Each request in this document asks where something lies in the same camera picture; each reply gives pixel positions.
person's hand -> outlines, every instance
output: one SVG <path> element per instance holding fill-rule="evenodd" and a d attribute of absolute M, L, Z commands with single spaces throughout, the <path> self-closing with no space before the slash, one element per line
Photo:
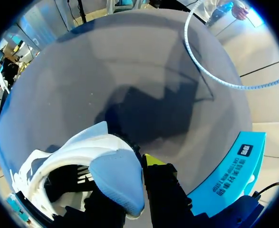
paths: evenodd
<path fill-rule="evenodd" d="M 232 7 L 232 15 L 238 20 L 245 20 L 247 18 L 248 11 L 244 8 L 234 5 Z"/>

gray curved surface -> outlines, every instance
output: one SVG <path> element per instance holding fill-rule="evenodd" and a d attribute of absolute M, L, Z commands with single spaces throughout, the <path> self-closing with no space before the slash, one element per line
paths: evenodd
<path fill-rule="evenodd" d="M 183 43 L 186 17 L 165 9 L 117 13 L 44 49 L 4 105 L 2 164 L 17 172 L 34 149 L 53 152 L 94 123 L 117 121 L 141 153 L 176 167 L 186 193 L 196 188 L 252 123 L 245 93 L 202 76 L 191 61 Z M 196 18 L 189 41 L 205 68 L 241 84 L 229 56 Z M 149 216 L 130 227 L 152 227 L 143 225 Z"/>

black cable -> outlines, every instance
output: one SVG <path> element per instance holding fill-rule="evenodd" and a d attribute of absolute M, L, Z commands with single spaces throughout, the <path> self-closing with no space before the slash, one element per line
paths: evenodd
<path fill-rule="evenodd" d="M 76 19 L 74 18 L 74 15 L 73 15 L 73 13 L 72 13 L 71 6 L 69 5 L 69 0 L 67 0 L 67 4 L 68 4 L 69 11 L 71 12 L 71 15 L 72 15 L 72 17 L 73 17 L 74 21 L 77 23 L 77 26 L 79 26 L 78 22 L 76 21 Z"/>
<path fill-rule="evenodd" d="M 65 21 L 63 20 L 63 17 L 62 17 L 62 15 L 61 15 L 60 10 L 59 10 L 59 8 L 58 8 L 58 5 L 57 5 L 57 3 L 56 3 L 56 0 L 54 0 L 54 2 L 55 2 L 55 5 L 56 5 L 56 7 L 57 7 L 57 10 L 58 10 L 58 12 L 59 12 L 59 14 L 60 14 L 60 17 L 61 17 L 61 19 L 62 19 L 62 21 L 63 21 L 65 27 L 67 28 L 67 25 L 65 24 Z"/>
<path fill-rule="evenodd" d="M 197 2 L 198 2 L 198 0 L 196 0 L 195 2 L 192 2 L 192 3 L 188 4 L 188 5 L 186 5 L 185 7 L 188 7 L 188 6 L 190 6 L 190 5 L 192 5 L 192 4 L 195 4 L 195 3 L 197 3 Z"/>
<path fill-rule="evenodd" d="M 261 195 L 263 192 L 267 191 L 268 189 L 271 189 L 271 188 L 274 187 L 274 186 L 278 186 L 278 185 L 279 185 L 279 182 L 273 183 L 273 184 L 267 186 L 266 188 L 264 188 L 262 191 L 258 192 L 257 194 L 254 193 L 254 194 L 252 195 L 252 197 L 253 197 L 253 198 L 257 198 L 257 197 L 258 197 L 259 195 Z"/>

black label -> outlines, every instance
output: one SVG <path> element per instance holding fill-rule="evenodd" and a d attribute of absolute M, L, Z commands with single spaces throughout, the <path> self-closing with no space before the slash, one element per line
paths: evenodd
<path fill-rule="evenodd" d="M 238 152 L 238 155 L 242 155 L 245 157 L 249 157 L 251 151 L 252 151 L 253 146 L 252 145 L 246 145 L 243 144 Z"/>

yellow-green pad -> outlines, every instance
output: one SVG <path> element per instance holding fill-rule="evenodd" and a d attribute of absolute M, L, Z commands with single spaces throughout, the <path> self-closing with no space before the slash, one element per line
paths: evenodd
<path fill-rule="evenodd" d="M 162 161 L 158 160 L 157 158 L 149 155 L 149 154 L 145 154 L 146 160 L 147 160 L 147 165 L 165 165 L 166 163 L 163 163 Z"/>

